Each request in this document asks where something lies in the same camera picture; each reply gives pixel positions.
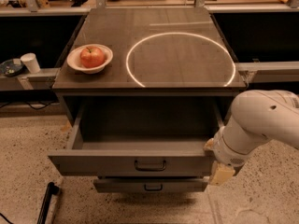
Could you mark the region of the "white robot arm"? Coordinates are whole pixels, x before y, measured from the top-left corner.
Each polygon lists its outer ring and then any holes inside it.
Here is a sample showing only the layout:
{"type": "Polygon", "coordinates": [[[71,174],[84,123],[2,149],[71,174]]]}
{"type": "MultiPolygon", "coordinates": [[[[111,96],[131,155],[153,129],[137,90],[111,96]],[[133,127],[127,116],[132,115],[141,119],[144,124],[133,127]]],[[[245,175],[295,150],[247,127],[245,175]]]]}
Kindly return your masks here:
{"type": "Polygon", "coordinates": [[[290,91],[244,91],[230,107],[231,116],[204,149],[214,153],[210,185],[229,180],[251,152],[271,140],[299,148],[299,98],[290,91]]]}

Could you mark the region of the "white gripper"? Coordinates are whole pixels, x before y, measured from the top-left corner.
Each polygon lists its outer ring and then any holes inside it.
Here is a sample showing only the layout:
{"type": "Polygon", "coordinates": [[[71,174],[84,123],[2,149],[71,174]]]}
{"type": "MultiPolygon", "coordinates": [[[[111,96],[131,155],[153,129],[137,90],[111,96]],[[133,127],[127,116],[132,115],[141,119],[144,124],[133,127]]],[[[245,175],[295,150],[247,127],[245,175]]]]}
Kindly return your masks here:
{"type": "Polygon", "coordinates": [[[208,139],[203,147],[205,153],[214,152],[217,159],[212,164],[208,183],[219,186],[232,178],[235,174],[233,167],[241,167],[249,159],[251,145],[252,135],[242,128],[221,127],[214,139],[208,139]]]}

